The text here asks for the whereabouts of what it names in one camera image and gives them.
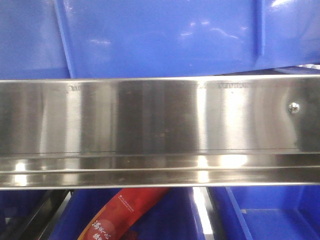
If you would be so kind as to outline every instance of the screw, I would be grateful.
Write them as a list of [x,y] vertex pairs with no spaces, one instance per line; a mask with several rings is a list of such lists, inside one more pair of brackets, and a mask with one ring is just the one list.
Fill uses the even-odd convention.
[[296,114],[300,110],[300,105],[296,102],[292,102],[289,104],[289,112],[292,114]]

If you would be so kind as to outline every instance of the shelf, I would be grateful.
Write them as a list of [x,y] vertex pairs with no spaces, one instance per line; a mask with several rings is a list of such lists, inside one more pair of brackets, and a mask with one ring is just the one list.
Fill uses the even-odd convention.
[[0,188],[320,183],[319,80],[1,80]]

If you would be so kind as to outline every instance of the blue plastic crate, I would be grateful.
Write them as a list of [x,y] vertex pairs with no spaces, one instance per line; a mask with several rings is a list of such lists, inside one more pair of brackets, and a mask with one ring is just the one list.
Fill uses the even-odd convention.
[[55,0],[55,7],[72,78],[320,62],[319,0]]
[[[97,212],[119,189],[76,190],[55,226],[50,240],[77,239]],[[172,188],[130,229],[139,240],[205,240],[192,189]]]
[[6,218],[27,217],[45,192],[45,190],[0,191],[0,232],[6,229]]
[[0,1],[0,79],[69,77],[54,1]]
[[229,240],[320,240],[320,186],[210,189]]

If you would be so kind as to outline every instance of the red packaging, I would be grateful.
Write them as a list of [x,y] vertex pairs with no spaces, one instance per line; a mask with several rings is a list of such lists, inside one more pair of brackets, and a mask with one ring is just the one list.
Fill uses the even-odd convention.
[[78,240],[119,240],[169,189],[143,187],[120,190],[94,216]]

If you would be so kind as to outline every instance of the blue plastic bin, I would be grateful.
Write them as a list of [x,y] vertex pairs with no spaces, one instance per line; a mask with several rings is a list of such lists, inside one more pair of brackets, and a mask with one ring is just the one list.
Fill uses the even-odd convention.
[[[50,240],[76,240],[96,213],[119,189],[76,190]],[[132,227],[139,240],[205,240],[192,189],[172,188]]]
[[0,232],[6,229],[6,218],[27,217],[45,190],[0,191]]
[[53,0],[0,1],[0,79],[69,78]]
[[320,186],[213,187],[229,240],[320,240]]
[[319,0],[55,0],[55,7],[72,78],[320,62]]

